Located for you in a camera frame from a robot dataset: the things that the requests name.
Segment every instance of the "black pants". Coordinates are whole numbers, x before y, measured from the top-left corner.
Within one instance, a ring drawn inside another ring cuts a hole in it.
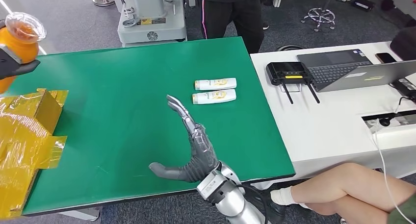
[[[249,53],[259,52],[264,33],[260,0],[214,2],[200,0],[201,29],[206,39],[224,37],[227,25],[234,21],[238,36],[243,38]]]

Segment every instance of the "bare leg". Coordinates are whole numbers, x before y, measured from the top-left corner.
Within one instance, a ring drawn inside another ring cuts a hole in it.
[[[348,224],[385,224],[388,213],[351,196],[329,203],[308,203],[307,206],[321,215],[338,213]]]
[[[400,205],[416,193],[416,186],[388,176],[395,202]],[[291,188],[297,203],[329,203],[346,195],[385,212],[394,209],[382,173],[364,166],[346,163]]]

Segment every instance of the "person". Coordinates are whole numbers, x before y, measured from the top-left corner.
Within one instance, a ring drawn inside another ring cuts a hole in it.
[[[198,0],[205,39],[222,38],[233,21],[249,53],[259,52],[263,42],[260,0]]]
[[[416,186],[387,176],[400,210],[416,222]],[[321,215],[338,213],[349,224],[408,224],[395,209],[384,175],[364,166],[346,163],[303,183],[270,192],[279,205],[299,204]]]

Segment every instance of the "green tabletop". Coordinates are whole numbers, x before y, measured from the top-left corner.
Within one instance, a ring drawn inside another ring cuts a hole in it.
[[[39,56],[9,95],[69,90],[54,135],[68,140],[56,169],[42,170],[23,214],[178,192],[197,183],[156,177],[148,165],[184,165],[187,132],[166,94],[207,128],[218,158],[241,180],[294,169],[239,37]],[[193,105],[198,79],[236,77],[237,99]]]

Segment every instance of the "floor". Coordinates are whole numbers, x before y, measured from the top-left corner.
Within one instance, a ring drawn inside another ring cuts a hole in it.
[[[397,10],[385,13],[379,6],[363,12],[348,3],[333,0],[329,8],[337,16],[335,30],[324,27],[314,32],[312,23],[302,24],[300,19],[312,7],[326,0],[284,0],[280,8],[262,8],[263,19],[270,24],[265,32],[260,52],[274,51],[282,45],[294,44],[307,48],[348,45],[391,40],[409,19]],[[381,0],[371,0],[379,5]],[[115,5],[96,7],[91,0],[17,0],[14,10],[30,13],[41,20],[47,31],[41,45],[47,53],[72,52],[92,49],[117,48],[121,43],[117,35],[120,14]],[[189,40],[201,39],[198,8],[187,8],[186,28]],[[226,36],[236,35],[232,24]],[[408,178],[416,184],[416,175]],[[284,223],[338,223],[338,216],[323,217],[315,213],[303,215],[296,206],[286,211]],[[0,221],[0,224],[87,224],[59,214]],[[170,224],[225,224],[215,207],[203,202],[196,193],[147,199],[138,202],[110,205],[103,208],[95,223],[170,223]]]

